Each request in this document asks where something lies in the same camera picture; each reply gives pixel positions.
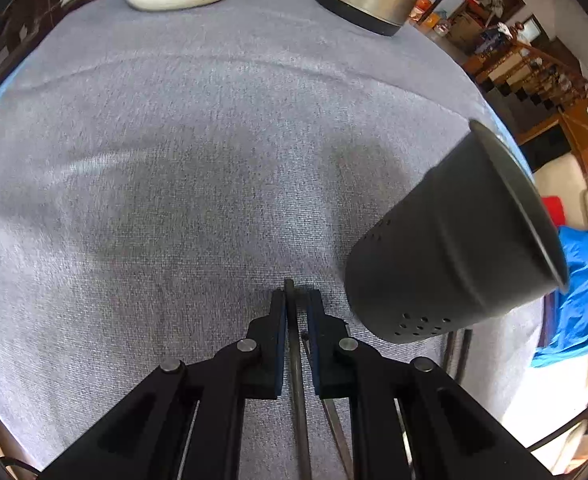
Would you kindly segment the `dark chopstick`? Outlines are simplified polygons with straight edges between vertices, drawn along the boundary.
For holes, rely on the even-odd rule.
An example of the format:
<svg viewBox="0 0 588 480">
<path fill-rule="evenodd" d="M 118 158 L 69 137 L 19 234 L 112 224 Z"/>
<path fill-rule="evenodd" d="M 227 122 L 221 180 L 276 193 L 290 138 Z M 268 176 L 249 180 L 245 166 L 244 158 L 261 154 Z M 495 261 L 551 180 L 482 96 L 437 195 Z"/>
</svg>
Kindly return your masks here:
<svg viewBox="0 0 588 480">
<path fill-rule="evenodd" d="M 470 344 L 472 343 L 472 329 L 465 328 L 463 330 L 463 338 L 460 348 L 460 355 L 458 356 L 458 367 L 455 372 L 455 381 L 461 385 L 465 376 L 466 365 L 469 357 Z"/>
<path fill-rule="evenodd" d="M 329 424 L 339 458 L 343 464 L 344 472 L 348 480 L 355 478 L 355 470 L 353 469 L 353 462 L 347 438 L 341 425 L 341 420 L 337 412 L 336 404 L 333 399 L 321 400 L 325 419 Z"/>
<path fill-rule="evenodd" d="M 297 448 L 299 478 L 312 479 L 306 414 L 305 388 L 303 388 L 303 366 L 301 365 L 300 336 L 294 282 L 284 281 L 285 313 L 287 318 L 288 363 L 291 375 L 292 404 L 294 410 L 294 432 Z"/>
<path fill-rule="evenodd" d="M 458 365 L 458 331 L 446 334 L 446 344 L 442 355 L 441 368 L 446 374 L 453 377 Z"/>
</svg>

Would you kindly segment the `dark metal utensil holder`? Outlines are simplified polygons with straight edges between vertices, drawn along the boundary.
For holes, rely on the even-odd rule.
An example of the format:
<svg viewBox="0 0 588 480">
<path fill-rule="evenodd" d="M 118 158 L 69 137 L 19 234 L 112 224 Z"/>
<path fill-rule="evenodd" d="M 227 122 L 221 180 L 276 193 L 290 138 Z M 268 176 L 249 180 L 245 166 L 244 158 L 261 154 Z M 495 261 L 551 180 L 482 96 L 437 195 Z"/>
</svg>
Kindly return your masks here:
<svg viewBox="0 0 588 480">
<path fill-rule="evenodd" d="M 351 311 L 393 344 L 497 318 L 568 284 L 558 231 L 533 180 L 476 120 L 353 245 L 345 273 Z"/>
</svg>

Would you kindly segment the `grey tablecloth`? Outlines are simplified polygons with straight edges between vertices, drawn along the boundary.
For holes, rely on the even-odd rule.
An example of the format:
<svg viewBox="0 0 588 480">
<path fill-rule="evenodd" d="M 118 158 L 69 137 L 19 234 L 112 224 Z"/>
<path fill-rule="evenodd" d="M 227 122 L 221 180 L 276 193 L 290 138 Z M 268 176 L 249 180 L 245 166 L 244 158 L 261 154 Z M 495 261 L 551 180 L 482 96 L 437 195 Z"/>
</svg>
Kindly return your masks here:
<svg viewBox="0 0 588 480">
<path fill-rule="evenodd" d="M 353 244 L 465 136 L 504 127 L 412 27 L 315 0 L 70 13 L 0 99 L 0 420 L 47 467 L 167 358 L 241 338 L 290 278 L 383 356 Z"/>
</svg>

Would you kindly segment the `red child chair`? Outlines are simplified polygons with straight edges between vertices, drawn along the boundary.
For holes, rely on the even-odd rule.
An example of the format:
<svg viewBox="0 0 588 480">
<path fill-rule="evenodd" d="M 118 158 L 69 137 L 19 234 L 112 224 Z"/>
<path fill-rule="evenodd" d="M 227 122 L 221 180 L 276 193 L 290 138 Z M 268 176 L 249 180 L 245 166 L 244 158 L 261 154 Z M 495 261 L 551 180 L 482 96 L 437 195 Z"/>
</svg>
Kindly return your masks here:
<svg viewBox="0 0 588 480">
<path fill-rule="evenodd" d="M 556 228 L 566 226 L 567 221 L 564 206 L 558 196 L 543 196 L 542 203 Z"/>
</svg>

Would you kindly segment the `cream sofa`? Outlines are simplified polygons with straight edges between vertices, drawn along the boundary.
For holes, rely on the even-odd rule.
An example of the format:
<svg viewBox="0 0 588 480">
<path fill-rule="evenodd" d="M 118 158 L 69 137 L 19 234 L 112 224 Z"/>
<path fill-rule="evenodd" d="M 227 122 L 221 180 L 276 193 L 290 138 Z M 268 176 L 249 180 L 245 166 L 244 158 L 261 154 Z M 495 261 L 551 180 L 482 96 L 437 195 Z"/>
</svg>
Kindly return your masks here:
<svg viewBox="0 0 588 480">
<path fill-rule="evenodd" d="M 542 197 L 559 199 L 567 226 L 588 231 L 588 182 L 573 154 L 548 162 L 533 173 L 533 179 Z"/>
</svg>

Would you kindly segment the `wooden stair railing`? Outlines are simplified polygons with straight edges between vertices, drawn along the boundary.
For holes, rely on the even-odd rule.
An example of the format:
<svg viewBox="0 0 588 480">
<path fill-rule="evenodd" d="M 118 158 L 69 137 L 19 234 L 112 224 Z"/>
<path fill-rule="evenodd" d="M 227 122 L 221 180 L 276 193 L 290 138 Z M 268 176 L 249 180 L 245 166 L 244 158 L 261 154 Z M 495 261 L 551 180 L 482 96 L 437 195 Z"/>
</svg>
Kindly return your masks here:
<svg viewBox="0 0 588 480">
<path fill-rule="evenodd" d="M 484 92 L 498 89 L 502 96 L 514 94 L 547 110 L 564 110 L 588 97 L 588 80 L 580 70 L 515 39 L 472 54 L 463 70 Z"/>
</svg>

